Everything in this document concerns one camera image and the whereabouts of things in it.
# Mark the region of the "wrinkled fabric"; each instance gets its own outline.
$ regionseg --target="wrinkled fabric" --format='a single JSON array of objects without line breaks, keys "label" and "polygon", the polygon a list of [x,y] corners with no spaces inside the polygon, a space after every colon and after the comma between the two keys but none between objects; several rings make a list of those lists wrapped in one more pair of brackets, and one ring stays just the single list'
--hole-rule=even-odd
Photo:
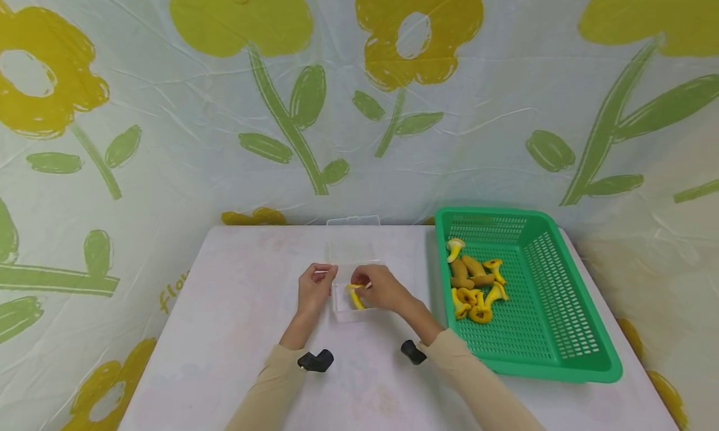
[{"label": "wrinkled fabric", "polygon": [[713,429],[717,1],[0,0],[0,429],[112,429],[212,226],[448,205],[552,215]]}]

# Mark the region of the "yellow toy mushroom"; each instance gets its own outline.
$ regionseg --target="yellow toy mushroom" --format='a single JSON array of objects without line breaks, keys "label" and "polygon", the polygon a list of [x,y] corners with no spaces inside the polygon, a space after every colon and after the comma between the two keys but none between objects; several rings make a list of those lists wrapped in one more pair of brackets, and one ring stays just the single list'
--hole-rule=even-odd
[{"label": "yellow toy mushroom", "polygon": [[484,271],[482,263],[474,259],[472,256],[462,255],[462,258],[460,259],[464,265],[467,266],[467,270],[470,275],[469,279],[473,281],[477,288],[479,286],[491,286],[495,281],[495,276],[493,274],[487,275],[487,272]]},{"label": "yellow toy mushroom", "polygon": [[355,309],[367,309],[364,303],[361,302],[360,296],[355,292],[355,289],[364,288],[363,284],[347,284],[345,289],[350,291],[350,298],[352,303],[355,305]]},{"label": "yellow toy mushroom", "polygon": [[480,308],[479,305],[469,310],[469,318],[477,323],[489,323],[492,320],[492,309]]},{"label": "yellow toy mushroom", "polygon": [[490,293],[487,294],[487,298],[484,299],[484,309],[492,308],[492,303],[499,299],[507,301],[509,299],[509,296],[507,295],[506,290],[504,290],[504,286],[502,286],[501,283],[497,283],[497,281],[495,281],[495,283],[492,285],[492,290],[490,290]]},{"label": "yellow toy mushroom", "polygon": [[457,290],[457,298],[458,300],[460,300],[460,302],[466,303],[469,306],[474,306],[475,304],[477,304],[477,294],[473,294],[472,291],[466,288],[459,288]]},{"label": "yellow toy mushroom", "polygon": [[491,259],[489,261],[484,262],[484,267],[487,269],[490,269],[492,271],[492,274],[495,276],[495,279],[501,283],[501,284],[507,284],[507,280],[504,279],[502,274],[499,273],[499,266],[502,265],[504,261],[502,261],[499,258]]},{"label": "yellow toy mushroom", "polygon": [[459,238],[451,238],[448,241],[448,263],[453,262],[459,256],[459,251],[464,248],[464,241]]},{"label": "yellow toy mushroom", "polygon": [[453,288],[464,288],[474,289],[474,282],[467,279],[468,272],[467,266],[464,265],[462,260],[455,259],[449,263],[449,269],[451,269],[452,277],[449,282]]},{"label": "yellow toy mushroom", "polygon": [[458,321],[462,321],[462,319],[467,317],[467,313],[470,309],[472,309],[472,307],[466,303],[460,302],[460,300],[457,298],[457,289],[453,288],[451,290],[451,299],[454,303],[454,318]]},{"label": "yellow toy mushroom", "polygon": [[484,292],[481,289],[472,289],[469,291],[469,294],[477,300],[477,303],[474,306],[484,308]]}]

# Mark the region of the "clear plastic box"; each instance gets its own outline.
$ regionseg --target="clear plastic box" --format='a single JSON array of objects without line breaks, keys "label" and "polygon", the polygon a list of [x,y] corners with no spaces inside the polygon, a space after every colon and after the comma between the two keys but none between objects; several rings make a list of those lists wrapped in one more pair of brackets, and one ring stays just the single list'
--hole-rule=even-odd
[{"label": "clear plastic box", "polygon": [[[345,226],[364,226],[347,236]],[[325,256],[332,264],[355,264],[377,259],[372,245],[374,227],[379,227],[378,216],[352,216],[327,221]]]},{"label": "clear plastic box", "polygon": [[379,317],[382,310],[377,308],[355,309],[350,297],[350,289],[347,285],[351,283],[352,272],[362,264],[382,264],[382,261],[360,261],[355,264],[339,264],[337,276],[332,282],[332,313],[339,323],[365,322]]},{"label": "clear plastic box", "polygon": [[[364,226],[352,230],[348,236],[345,226]],[[372,245],[374,227],[379,227],[379,217],[352,216],[327,221],[325,253],[327,262],[338,267],[332,282],[332,313],[339,323],[365,322],[381,316],[377,308],[355,309],[350,298],[352,272],[363,264],[382,264],[374,254]]]}]

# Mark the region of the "forearm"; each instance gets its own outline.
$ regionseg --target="forearm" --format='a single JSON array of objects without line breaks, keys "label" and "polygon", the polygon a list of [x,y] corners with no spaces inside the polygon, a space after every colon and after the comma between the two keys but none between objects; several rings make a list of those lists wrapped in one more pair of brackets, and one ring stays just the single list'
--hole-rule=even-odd
[{"label": "forearm", "polygon": [[464,399],[483,430],[544,430],[529,409],[453,331],[440,333],[431,345],[420,342],[420,349]]},{"label": "forearm", "polygon": [[439,333],[444,331],[425,304],[416,298],[408,300],[397,313],[427,346],[432,345]]},{"label": "forearm", "polygon": [[281,430],[292,402],[302,388],[306,370],[297,360],[305,354],[304,346],[316,326],[317,317],[295,316],[265,361],[225,431]]}]

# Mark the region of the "hand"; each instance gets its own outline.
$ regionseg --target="hand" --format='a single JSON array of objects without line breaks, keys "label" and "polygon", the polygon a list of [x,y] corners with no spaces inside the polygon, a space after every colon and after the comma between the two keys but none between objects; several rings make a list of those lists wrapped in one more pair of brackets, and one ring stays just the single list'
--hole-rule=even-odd
[{"label": "hand", "polygon": [[409,307],[417,301],[405,286],[394,278],[387,266],[377,264],[358,266],[352,274],[351,282],[369,286],[355,289],[355,292],[377,308],[399,313],[402,308]]},{"label": "hand", "polygon": [[330,296],[332,280],[337,276],[337,266],[312,263],[300,276],[297,314],[319,316]]}]

